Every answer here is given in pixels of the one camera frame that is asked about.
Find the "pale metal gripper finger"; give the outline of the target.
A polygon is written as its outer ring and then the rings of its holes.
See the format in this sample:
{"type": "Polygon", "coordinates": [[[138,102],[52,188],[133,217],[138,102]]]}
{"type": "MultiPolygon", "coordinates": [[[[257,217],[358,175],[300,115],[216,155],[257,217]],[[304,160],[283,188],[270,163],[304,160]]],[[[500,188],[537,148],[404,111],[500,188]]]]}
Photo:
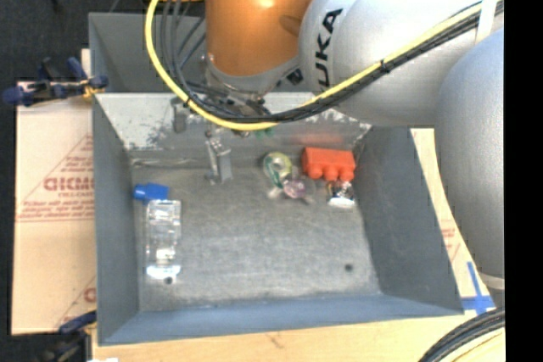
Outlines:
{"type": "Polygon", "coordinates": [[[216,152],[211,140],[206,140],[205,145],[206,145],[208,158],[209,158],[209,164],[210,164],[210,169],[208,171],[208,174],[206,175],[206,178],[210,182],[210,184],[216,184],[216,180],[218,176],[216,152]]]}
{"type": "Polygon", "coordinates": [[[215,157],[216,178],[220,183],[224,183],[232,179],[232,150],[221,143],[221,141],[213,141],[213,153],[215,157]]]}

